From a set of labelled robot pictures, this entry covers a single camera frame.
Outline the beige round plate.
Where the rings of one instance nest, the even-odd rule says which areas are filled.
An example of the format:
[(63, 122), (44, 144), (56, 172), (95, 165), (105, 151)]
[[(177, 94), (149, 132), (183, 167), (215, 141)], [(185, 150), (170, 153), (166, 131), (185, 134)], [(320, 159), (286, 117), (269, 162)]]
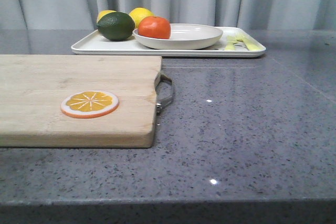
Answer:
[(220, 40), (223, 31), (219, 28), (198, 24), (170, 24), (169, 39), (141, 36), (138, 30), (133, 36), (140, 44), (160, 50), (195, 50), (210, 47)]

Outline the orange mandarin fruit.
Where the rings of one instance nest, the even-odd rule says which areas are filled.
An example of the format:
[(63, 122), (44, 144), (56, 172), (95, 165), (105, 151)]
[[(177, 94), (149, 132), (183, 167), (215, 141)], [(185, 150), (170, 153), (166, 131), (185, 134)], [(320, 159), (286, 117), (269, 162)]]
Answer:
[(138, 34), (144, 37), (169, 39), (171, 36), (170, 22), (159, 16), (144, 18), (138, 25)]

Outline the white rectangular tray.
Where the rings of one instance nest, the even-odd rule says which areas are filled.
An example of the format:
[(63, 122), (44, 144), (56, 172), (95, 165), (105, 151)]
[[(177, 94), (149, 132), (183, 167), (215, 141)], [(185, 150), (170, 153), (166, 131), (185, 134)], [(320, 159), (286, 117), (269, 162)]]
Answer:
[[(266, 51), (259, 43), (245, 31), (237, 27), (216, 27), (223, 31), (223, 35), (214, 45), (195, 50), (160, 50), (146, 47), (130, 36), (123, 41), (111, 41), (100, 34), (98, 30), (79, 40), (71, 46), (71, 50), (80, 55), (156, 55), (165, 57), (224, 57), (224, 58), (255, 58)], [(235, 35), (243, 34), (262, 50), (249, 51), (243, 42), (237, 41)]]

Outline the orange slice toy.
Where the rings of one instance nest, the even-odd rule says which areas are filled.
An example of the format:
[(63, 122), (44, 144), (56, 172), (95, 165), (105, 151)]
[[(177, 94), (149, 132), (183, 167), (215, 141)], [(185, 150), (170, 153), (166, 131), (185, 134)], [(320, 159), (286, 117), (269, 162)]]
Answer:
[(78, 119), (107, 115), (119, 106), (119, 98), (107, 91), (89, 90), (70, 95), (60, 105), (63, 114)]

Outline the yellow lemon right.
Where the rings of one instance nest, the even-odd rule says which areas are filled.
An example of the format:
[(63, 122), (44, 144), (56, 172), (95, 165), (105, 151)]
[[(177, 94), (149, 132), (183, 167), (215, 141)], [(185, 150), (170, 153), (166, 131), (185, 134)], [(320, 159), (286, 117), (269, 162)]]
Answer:
[(138, 28), (140, 22), (146, 17), (154, 16), (154, 14), (144, 7), (137, 7), (129, 12), (129, 16), (133, 19), (135, 23), (135, 28)]

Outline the yellow lemon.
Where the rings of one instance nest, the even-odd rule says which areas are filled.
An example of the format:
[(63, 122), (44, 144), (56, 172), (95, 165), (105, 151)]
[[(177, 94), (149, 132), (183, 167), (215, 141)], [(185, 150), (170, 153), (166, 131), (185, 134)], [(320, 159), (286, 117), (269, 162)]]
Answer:
[(138, 28), (140, 22), (146, 17), (154, 16), (154, 14), (144, 7), (137, 7), (129, 12), (129, 16), (133, 19), (135, 23), (135, 28)]
[(107, 15), (107, 14), (109, 14), (109, 13), (115, 13), (115, 10), (102, 10), (99, 14), (98, 14), (98, 16), (97, 16), (97, 19), (96, 19), (96, 23), (98, 23), (99, 22), (99, 20), (103, 17), (103, 16), (105, 16), (105, 15)]

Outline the green lime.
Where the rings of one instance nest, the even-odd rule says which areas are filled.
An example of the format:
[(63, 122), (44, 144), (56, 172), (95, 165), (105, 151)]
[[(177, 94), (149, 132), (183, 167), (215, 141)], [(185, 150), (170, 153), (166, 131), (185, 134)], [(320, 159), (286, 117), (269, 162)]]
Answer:
[(135, 29), (135, 23), (128, 14), (113, 12), (101, 17), (97, 23), (97, 27), (100, 34), (106, 39), (122, 41), (132, 35)]

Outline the yellow plastic fork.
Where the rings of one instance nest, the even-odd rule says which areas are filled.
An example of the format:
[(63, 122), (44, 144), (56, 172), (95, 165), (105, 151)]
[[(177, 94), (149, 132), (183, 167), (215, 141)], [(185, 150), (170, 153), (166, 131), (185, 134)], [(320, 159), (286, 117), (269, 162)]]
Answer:
[(244, 43), (244, 45), (246, 46), (246, 48), (249, 51), (257, 51), (257, 50), (262, 50), (262, 48), (260, 46), (258, 46), (257, 44), (255, 44), (254, 42), (252, 42), (249, 38), (245, 37), (243, 34), (237, 34), (235, 35), (235, 39), (237, 41), (241, 41)]

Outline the yellow lemon left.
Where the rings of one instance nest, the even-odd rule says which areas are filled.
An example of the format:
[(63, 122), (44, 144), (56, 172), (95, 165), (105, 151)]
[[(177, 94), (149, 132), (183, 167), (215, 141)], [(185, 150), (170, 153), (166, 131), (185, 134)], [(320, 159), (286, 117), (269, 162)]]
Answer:
[(99, 20), (103, 17), (103, 16), (105, 16), (105, 15), (107, 15), (107, 14), (109, 14), (109, 13), (115, 13), (115, 10), (102, 10), (99, 14), (98, 14), (98, 16), (97, 16), (97, 19), (96, 19), (96, 23), (98, 23), (99, 22)]

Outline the wooden cutting board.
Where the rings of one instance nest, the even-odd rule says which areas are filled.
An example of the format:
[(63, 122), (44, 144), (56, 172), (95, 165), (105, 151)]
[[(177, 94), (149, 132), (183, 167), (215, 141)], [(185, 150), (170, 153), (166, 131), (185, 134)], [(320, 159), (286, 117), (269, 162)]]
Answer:
[(1, 56), (2, 147), (148, 148), (159, 56)]

